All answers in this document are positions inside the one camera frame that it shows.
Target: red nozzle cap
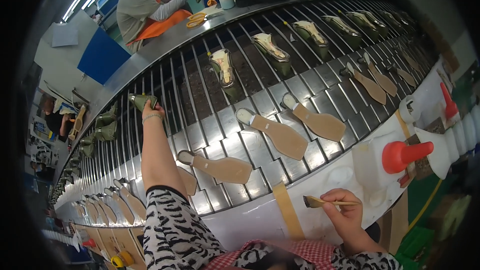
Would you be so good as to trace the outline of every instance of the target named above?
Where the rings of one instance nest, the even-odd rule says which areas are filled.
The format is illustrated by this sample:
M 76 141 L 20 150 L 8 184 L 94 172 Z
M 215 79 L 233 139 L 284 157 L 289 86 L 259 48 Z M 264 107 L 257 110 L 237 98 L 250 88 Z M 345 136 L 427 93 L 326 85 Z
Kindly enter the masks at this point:
M 457 108 L 457 105 L 453 100 L 450 98 L 450 94 L 448 93 L 447 87 L 443 82 L 440 83 L 441 87 L 441 92 L 443 93 L 443 98 L 445 99 L 445 102 L 447 106 L 445 107 L 445 117 L 448 119 L 452 118 L 455 116 L 458 112 L 459 109 Z
M 90 247 L 97 247 L 97 244 L 95 244 L 95 241 L 93 239 L 89 239 L 86 242 L 81 243 L 83 246 L 90 246 Z
M 407 146 L 404 142 L 394 141 L 383 148 L 381 164 L 385 172 L 395 174 L 405 170 L 411 162 L 422 159 L 433 151 L 432 142 Z

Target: yellow cable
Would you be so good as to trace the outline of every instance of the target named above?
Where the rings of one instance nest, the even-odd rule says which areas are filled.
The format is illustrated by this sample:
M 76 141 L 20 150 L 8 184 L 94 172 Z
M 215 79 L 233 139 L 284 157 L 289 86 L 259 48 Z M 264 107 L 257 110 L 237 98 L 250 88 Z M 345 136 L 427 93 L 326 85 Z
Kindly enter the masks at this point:
M 434 198 L 435 194 L 437 193 L 438 191 L 438 188 L 440 187 L 440 184 L 442 183 L 442 180 L 439 179 L 438 180 L 438 183 L 437 183 L 437 186 L 435 187 L 435 189 L 433 190 L 433 192 L 430 194 L 430 197 L 428 198 L 427 202 L 425 202 L 425 205 L 422 207 L 422 209 L 420 210 L 420 212 L 418 213 L 417 217 L 415 217 L 415 219 L 413 219 L 413 221 L 410 223 L 410 225 L 408 226 L 408 230 L 406 231 L 407 233 L 413 228 L 413 226 L 415 226 L 418 222 L 418 220 L 420 219 L 420 217 L 423 215 L 423 213 L 425 213 L 425 210 L 427 209 L 427 207 L 430 205 L 430 202 L 432 201 L 432 199 Z

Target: conveyor belt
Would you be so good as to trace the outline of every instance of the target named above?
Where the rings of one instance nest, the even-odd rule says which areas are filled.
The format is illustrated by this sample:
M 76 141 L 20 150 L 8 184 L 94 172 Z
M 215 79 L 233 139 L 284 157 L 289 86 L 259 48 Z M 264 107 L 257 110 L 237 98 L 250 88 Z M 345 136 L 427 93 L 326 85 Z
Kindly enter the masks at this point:
M 380 36 L 375 43 L 360 27 L 341 15 L 347 25 L 363 35 L 361 48 L 354 51 L 321 19 L 322 15 L 338 16 L 339 10 L 359 9 L 371 11 L 382 21 L 377 10 L 395 10 L 386 0 L 295 3 L 239 19 L 184 44 L 153 64 L 113 98 L 112 104 L 117 102 L 119 108 L 117 139 L 97 141 L 94 158 L 81 157 L 82 178 L 75 176 L 75 184 L 67 186 L 62 196 L 68 201 L 76 201 L 85 192 L 93 194 L 110 187 L 113 178 L 125 177 L 131 181 L 131 191 L 145 199 L 139 169 L 143 140 L 141 114 L 129 103 L 128 93 L 154 94 L 159 98 L 167 111 L 164 125 L 175 160 L 179 151 L 189 150 L 209 159 L 229 156 L 254 165 L 248 183 L 233 184 L 221 183 L 177 162 L 198 179 L 197 192 L 190 201 L 200 215 L 229 209 L 266 195 L 280 180 L 291 184 L 333 161 L 386 121 L 396 111 L 400 100 L 414 91 L 414 87 L 398 75 L 387 74 L 398 87 L 398 92 L 395 97 L 387 95 L 387 104 L 381 105 L 353 78 L 339 75 L 339 70 L 347 62 L 364 76 L 375 80 L 370 70 L 357 62 L 367 51 L 378 70 L 396 63 L 410 73 L 417 84 L 433 65 L 434 53 L 424 56 L 423 52 L 430 52 L 428 49 L 420 49 L 417 42 L 409 43 L 410 36 L 406 31 L 395 29 L 386 21 L 388 36 L 386 39 Z M 292 22 L 301 20 L 315 22 L 320 33 L 330 41 L 326 59 L 317 56 L 291 27 Z M 291 56 L 290 76 L 282 77 L 251 43 L 250 37 L 260 32 L 272 33 L 277 45 Z M 393 47 L 398 42 L 419 63 L 420 72 L 412 69 Z M 219 78 L 208 63 L 207 53 L 221 48 L 231 51 L 237 70 L 241 94 L 235 100 L 230 100 L 219 87 Z M 286 92 L 292 92 L 309 109 L 341 119 L 346 124 L 342 140 L 333 142 L 314 135 L 282 108 L 279 102 Z M 309 141 L 304 159 L 298 161 L 280 154 L 268 137 L 237 122 L 234 112 L 239 107 L 247 107 L 296 129 Z M 87 130 L 85 136 L 92 131 L 93 128 Z

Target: bracelet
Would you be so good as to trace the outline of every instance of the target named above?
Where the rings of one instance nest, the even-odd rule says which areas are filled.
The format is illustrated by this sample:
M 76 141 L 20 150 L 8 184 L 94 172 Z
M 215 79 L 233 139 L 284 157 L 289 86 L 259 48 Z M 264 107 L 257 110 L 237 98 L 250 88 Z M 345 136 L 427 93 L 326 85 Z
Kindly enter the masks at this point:
M 158 117 L 160 118 L 161 121 L 163 121 L 163 117 L 160 116 L 159 114 L 157 113 L 153 113 L 153 114 L 150 114 L 148 115 L 147 117 L 143 118 L 142 121 L 141 121 L 141 125 L 144 125 L 145 121 L 148 119 L 148 118 L 151 118 L 151 117 Z

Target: scissors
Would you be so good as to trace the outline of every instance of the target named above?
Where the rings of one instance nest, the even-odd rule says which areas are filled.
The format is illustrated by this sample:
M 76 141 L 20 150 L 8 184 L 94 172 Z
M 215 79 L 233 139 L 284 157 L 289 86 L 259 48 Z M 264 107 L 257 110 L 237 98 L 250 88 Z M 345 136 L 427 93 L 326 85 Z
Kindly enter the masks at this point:
M 207 13 L 204 13 L 204 12 L 195 13 L 188 17 L 188 20 L 190 21 L 187 23 L 187 27 L 189 29 L 197 27 L 199 25 L 202 25 L 205 21 L 209 20 L 210 18 L 219 16 L 222 14 L 223 12 L 215 13 L 213 15 L 207 15 Z

